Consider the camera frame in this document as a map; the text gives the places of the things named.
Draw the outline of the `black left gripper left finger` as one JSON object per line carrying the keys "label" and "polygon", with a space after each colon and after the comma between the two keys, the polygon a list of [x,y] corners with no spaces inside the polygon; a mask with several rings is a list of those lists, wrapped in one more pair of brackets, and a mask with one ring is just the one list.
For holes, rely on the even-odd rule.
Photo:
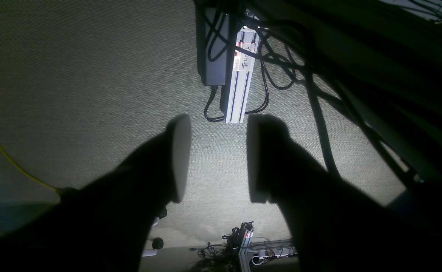
{"label": "black left gripper left finger", "polygon": [[0,272],[136,272],[155,218],[186,190],[192,121],[171,119],[114,170],[0,236]]}

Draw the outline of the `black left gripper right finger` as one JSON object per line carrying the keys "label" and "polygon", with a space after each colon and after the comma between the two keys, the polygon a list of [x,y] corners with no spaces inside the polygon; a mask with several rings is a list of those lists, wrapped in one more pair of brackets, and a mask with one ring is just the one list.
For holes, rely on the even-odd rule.
{"label": "black left gripper right finger", "polygon": [[329,174],[271,115],[247,120],[252,202],[270,201],[292,234],[302,272],[442,272],[442,196],[415,193],[411,222]]}

